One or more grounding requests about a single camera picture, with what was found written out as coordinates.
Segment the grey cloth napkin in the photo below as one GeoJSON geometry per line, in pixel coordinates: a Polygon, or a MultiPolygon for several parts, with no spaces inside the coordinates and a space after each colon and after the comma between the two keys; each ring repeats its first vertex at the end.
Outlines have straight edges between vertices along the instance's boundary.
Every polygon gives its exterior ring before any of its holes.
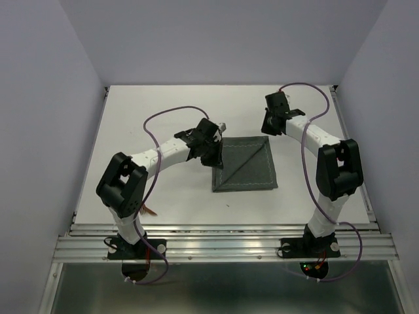
{"type": "Polygon", "coordinates": [[[278,187],[267,136],[225,137],[223,169],[212,169],[212,191],[244,192],[278,187]]]}

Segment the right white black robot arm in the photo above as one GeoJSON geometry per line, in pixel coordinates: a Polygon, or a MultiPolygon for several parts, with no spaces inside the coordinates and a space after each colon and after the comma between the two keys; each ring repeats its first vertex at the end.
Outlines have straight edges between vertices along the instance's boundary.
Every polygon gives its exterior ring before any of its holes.
{"type": "Polygon", "coordinates": [[[301,144],[301,152],[316,157],[316,186],[312,218],[299,238],[282,238],[282,258],[316,258],[321,254],[340,256],[335,228],[344,204],[363,184],[359,146],[353,139],[335,137],[309,120],[299,109],[290,109],[282,91],[268,94],[261,131],[286,135],[301,144]]]}

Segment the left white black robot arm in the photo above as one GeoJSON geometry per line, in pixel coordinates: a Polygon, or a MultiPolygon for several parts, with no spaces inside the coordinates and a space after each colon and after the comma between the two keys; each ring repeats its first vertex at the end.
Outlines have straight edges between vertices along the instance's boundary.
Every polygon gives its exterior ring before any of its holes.
{"type": "Polygon", "coordinates": [[[163,239],[147,239],[139,213],[145,203],[145,188],[161,171],[176,164],[199,159],[206,167],[223,166],[224,123],[201,119],[197,127],[175,134],[165,143],[132,156],[116,153],[110,160],[96,194],[111,212],[118,228],[116,236],[105,240],[110,260],[142,260],[160,257],[163,239]]]}

